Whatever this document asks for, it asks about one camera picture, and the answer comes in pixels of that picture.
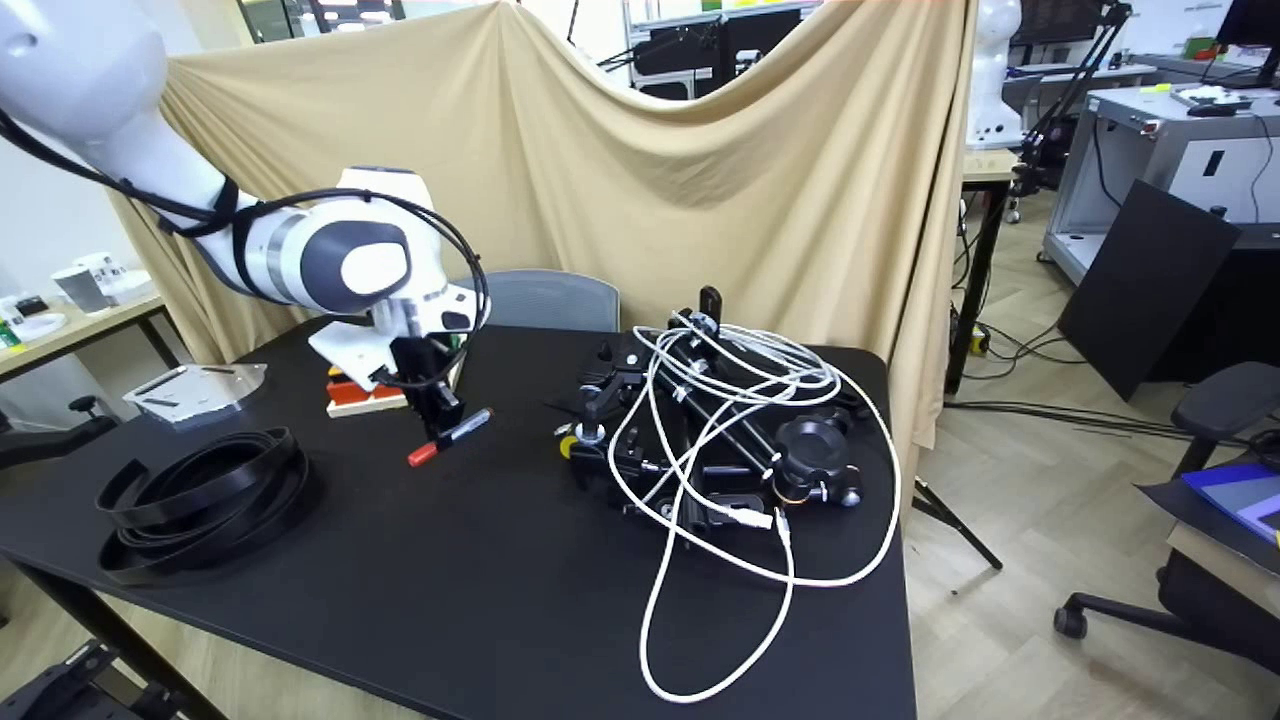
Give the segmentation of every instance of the beige cloth backdrop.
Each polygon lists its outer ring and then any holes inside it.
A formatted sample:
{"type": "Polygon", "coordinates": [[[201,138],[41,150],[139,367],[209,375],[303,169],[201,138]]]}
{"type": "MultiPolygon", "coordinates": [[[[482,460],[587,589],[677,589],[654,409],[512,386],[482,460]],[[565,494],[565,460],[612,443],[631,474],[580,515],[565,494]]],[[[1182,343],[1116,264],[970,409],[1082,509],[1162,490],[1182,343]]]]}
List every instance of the beige cloth backdrop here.
{"type": "MultiPolygon", "coordinates": [[[[171,63],[168,118],[254,195],[344,165],[417,169],[487,267],[570,267],[663,318],[717,283],[726,318],[890,360],[901,446],[932,439],[967,66],[967,3],[832,0],[700,105],[608,91],[512,3],[171,63]]],[[[227,300],[131,224],[196,356],[295,311],[227,300]]]]}

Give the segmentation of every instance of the table leg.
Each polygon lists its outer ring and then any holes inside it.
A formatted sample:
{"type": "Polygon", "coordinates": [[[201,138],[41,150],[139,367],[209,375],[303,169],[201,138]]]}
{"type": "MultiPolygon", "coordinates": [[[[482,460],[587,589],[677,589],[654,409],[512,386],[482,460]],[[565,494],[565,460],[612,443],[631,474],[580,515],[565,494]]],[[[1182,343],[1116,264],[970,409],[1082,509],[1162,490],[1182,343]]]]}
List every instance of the table leg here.
{"type": "Polygon", "coordinates": [[[154,356],[165,360],[165,367],[177,367],[171,346],[165,343],[165,334],[154,333],[151,316],[139,316],[135,326],[142,326],[148,343],[154,346],[154,356]]]}
{"type": "Polygon", "coordinates": [[[949,395],[955,395],[955,386],[962,380],[962,360],[967,360],[974,316],[983,308],[983,287],[990,274],[994,237],[999,237],[1003,203],[1008,203],[1008,184],[967,184],[967,188],[983,192],[988,208],[983,208],[983,227],[974,233],[967,287],[962,287],[961,316],[952,326],[949,395]]]}
{"type": "Polygon", "coordinates": [[[42,596],[73,610],[96,638],[104,638],[148,682],[168,688],[193,720],[222,720],[196,682],[188,682],[142,636],[135,636],[96,591],[14,562],[42,596]]]}

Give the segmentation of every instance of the chair wheel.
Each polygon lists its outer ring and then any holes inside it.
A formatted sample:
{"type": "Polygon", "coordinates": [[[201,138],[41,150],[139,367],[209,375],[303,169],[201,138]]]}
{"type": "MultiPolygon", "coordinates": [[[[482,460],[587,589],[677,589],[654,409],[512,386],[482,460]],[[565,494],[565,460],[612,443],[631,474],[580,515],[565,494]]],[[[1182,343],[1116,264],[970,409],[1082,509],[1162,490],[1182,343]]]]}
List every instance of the chair wheel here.
{"type": "Polygon", "coordinates": [[[1070,636],[1070,638],[1088,636],[1088,618],[1082,618],[1079,606],[1054,606],[1054,610],[1050,610],[1050,627],[1054,627],[1058,636],[1070,636]]]}

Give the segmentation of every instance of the black tabletop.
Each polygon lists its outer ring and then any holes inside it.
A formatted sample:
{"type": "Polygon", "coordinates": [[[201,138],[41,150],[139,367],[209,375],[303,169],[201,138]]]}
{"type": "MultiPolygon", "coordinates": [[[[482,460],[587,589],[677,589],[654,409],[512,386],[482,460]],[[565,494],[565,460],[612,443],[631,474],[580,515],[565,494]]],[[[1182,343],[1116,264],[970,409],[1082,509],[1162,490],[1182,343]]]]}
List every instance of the black tabletop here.
{"type": "MultiPolygon", "coordinates": [[[[267,363],[247,415],[290,426],[325,482],[290,534],[214,576],[113,589],[96,572],[109,534],[96,490],[109,472],[128,454],[171,460],[196,436],[222,432],[131,421],[41,478],[0,482],[0,552],[430,715],[678,710],[646,697],[637,668],[660,530],[585,494],[550,443],[560,403],[602,343],[585,333],[479,333],[465,395],[487,403],[491,425],[408,472],[417,421],[328,421],[325,360],[290,333],[247,356],[267,363]]],[[[827,356],[885,403],[874,356],[827,356]]],[[[890,509],[874,443],[868,436],[859,446],[864,509],[790,519],[801,572],[835,576],[871,557],[890,509]]],[[[777,582],[678,552],[651,630],[654,674],[677,693],[718,680],[777,603],[777,582]]],[[[890,543],[864,582],[795,591],[771,653],[691,710],[915,715],[906,653],[904,560],[890,543]]]]}

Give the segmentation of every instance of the beige curtain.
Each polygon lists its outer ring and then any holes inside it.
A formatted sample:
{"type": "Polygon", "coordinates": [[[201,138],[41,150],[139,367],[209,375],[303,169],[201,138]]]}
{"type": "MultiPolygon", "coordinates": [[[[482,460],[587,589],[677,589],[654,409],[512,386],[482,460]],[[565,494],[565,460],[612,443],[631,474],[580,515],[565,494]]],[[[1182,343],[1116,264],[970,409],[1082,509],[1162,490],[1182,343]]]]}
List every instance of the beige curtain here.
{"type": "MultiPolygon", "coordinates": [[[[254,195],[417,169],[487,267],[570,267],[631,318],[717,283],[726,318],[890,363],[901,446],[932,439],[967,3],[832,0],[700,105],[608,91],[512,3],[171,63],[168,118],[254,195]]],[[[290,311],[227,300],[131,224],[196,356],[290,311]]]]}

